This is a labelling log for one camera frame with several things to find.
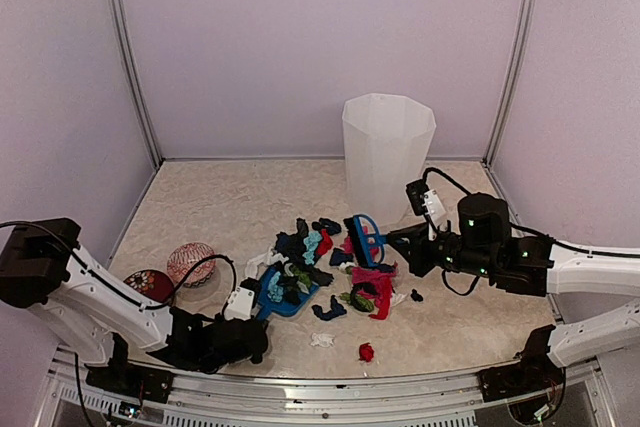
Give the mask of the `blue dustpan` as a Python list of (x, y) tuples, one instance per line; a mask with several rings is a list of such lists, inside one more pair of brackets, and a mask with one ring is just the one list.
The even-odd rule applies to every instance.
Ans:
[(269, 267), (260, 277), (260, 293), (257, 297), (256, 319), (264, 321), (271, 314), (281, 317), (293, 317), (315, 295), (319, 286), (312, 283), (306, 292), (297, 292), (298, 302), (291, 302), (285, 294), (285, 288), (279, 284), (281, 273)]

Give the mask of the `blue hand brush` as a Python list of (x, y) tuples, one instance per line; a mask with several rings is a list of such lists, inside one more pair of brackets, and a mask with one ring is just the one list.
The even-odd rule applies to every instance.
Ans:
[(375, 221), (365, 214), (356, 214), (343, 220), (351, 241), (353, 255), (360, 267), (378, 268), (385, 261), (386, 236)]

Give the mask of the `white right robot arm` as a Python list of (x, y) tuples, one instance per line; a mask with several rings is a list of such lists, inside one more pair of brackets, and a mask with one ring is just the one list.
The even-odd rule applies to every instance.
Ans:
[(523, 391), (535, 389), (555, 368), (568, 367), (601, 353), (639, 341), (639, 252), (604, 252), (564, 243), (548, 235), (479, 243), (469, 234), (433, 231), (427, 223), (387, 233), (385, 243), (423, 277), (438, 268), (443, 274), (468, 274), (507, 293), (598, 293), (629, 297), (609, 312), (578, 322), (547, 325), (532, 331), (513, 366), (511, 380)]

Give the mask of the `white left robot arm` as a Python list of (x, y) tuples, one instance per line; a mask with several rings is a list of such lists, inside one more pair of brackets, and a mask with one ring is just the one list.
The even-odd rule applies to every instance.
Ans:
[(268, 350), (266, 324), (252, 317), (250, 304), (234, 313), (229, 301), (209, 318), (149, 299), (92, 257), (69, 218), (2, 225), (11, 231), (1, 251), (2, 303), (46, 322), (118, 391), (133, 390), (140, 371), (117, 345), (207, 374), (244, 360), (259, 364)]

